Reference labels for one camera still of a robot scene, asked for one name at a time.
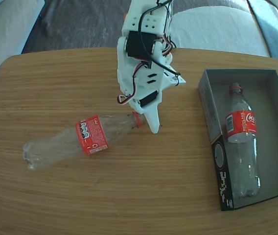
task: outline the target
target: cardboard box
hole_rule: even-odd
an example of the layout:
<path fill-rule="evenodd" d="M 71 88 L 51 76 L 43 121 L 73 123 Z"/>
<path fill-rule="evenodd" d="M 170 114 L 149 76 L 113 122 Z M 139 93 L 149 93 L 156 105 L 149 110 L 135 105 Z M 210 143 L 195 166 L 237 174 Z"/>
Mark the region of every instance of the cardboard box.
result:
<path fill-rule="evenodd" d="M 255 197 L 233 199 L 234 156 L 227 142 L 225 118 L 230 110 L 229 85 L 239 82 L 255 113 L 257 164 L 261 180 Z M 274 70 L 206 70 L 199 92 L 214 155 L 222 211 L 233 211 L 278 197 L 278 74 Z"/>

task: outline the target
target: plastic bottle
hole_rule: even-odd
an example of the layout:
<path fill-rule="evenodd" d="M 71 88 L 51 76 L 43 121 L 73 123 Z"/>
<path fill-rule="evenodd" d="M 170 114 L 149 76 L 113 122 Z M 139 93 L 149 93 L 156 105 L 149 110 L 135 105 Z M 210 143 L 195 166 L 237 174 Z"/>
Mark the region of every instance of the plastic bottle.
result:
<path fill-rule="evenodd" d="M 47 168 L 58 162 L 90 155 L 117 143 L 128 132 L 146 123 L 144 115 L 94 116 L 23 147 L 23 158 L 31 170 Z"/>
<path fill-rule="evenodd" d="M 256 196 L 261 183 L 257 173 L 257 129 L 255 114 L 243 95 L 239 83 L 230 85 L 231 108 L 226 117 L 228 142 L 233 150 L 231 175 L 235 199 Z"/>

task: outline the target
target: robotic arm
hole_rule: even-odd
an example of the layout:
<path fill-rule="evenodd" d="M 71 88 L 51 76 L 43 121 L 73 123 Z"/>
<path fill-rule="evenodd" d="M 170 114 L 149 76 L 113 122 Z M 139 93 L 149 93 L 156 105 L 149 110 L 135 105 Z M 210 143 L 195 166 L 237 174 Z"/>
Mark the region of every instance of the robotic arm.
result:
<path fill-rule="evenodd" d="M 132 0 L 117 44 L 117 77 L 123 93 L 117 100 L 144 114 L 153 133 L 159 131 L 163 90 L 185 84 L 170 66 L 172 2 Z"/>

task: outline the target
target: red bottle label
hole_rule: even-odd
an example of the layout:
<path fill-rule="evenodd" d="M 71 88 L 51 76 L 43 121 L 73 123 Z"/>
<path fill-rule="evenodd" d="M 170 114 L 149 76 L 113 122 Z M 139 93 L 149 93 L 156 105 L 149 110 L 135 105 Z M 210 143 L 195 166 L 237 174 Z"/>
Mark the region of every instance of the red bottle label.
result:
<path fill-rule="evenodd" d="M 238 133 L 257 133 L 255 114 L 252 111 L 236 111 L 226 117 L 227 137 Z"/>
<path fill-rule="evenodd" d="M 76 124 L 76 132 L 81 147 L 87 155 L 109 147 L 98 116 L 78 122 Z"/>

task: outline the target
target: coca-cola logo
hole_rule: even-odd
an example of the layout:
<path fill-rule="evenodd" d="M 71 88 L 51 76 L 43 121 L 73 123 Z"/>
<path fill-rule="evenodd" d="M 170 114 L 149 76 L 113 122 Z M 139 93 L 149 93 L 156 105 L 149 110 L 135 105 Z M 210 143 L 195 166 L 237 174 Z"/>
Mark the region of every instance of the coca-cola logo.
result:
<path fill-rule="evenodd" d="M 251 113 L 249 113 L 246 116 L 246 121 L 250 121 L 250 122 L 254 123 L 255 122 L 255 117 Z"/>

